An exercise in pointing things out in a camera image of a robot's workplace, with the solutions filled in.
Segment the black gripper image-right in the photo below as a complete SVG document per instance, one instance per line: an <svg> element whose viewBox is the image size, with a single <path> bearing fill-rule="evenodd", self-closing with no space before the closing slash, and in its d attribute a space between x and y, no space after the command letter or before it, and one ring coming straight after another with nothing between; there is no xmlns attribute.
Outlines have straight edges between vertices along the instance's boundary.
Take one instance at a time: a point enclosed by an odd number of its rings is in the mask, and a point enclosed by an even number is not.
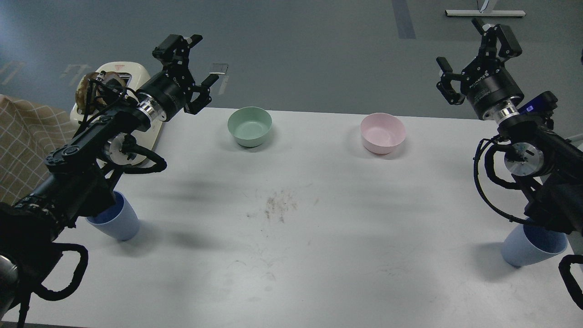
<svg viewBox="0 0 583 328"><path fill-rule="evenodd" d="M445 57L438 56L440 81L437 89L450 105L461 105L467 99L479 120L492 120L492 110L506 102L514 106L524 95L516 81L505 69L505 63L522 54L522 48L508 25L487 24L480 18L472 19L481 35L477 56L461 73L454 73ZM456 91L453 82L460 82Z"/></svg>

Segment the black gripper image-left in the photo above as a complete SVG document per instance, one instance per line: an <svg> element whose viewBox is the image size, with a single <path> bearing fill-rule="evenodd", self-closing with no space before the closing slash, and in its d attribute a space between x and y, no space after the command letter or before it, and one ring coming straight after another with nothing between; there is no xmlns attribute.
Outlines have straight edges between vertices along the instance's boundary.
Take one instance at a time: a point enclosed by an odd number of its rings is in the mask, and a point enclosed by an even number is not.
<svg viewBox="0 0 583 328"><path fill-rule="evenodd" d="M181 110L196 115L210 104L210 88L220 76L211 73L196 85L188 67L190 50L202 40L202 35L169 35L152 50L163 68L137 91L137 110L143 121L169 121Z"/></svg>

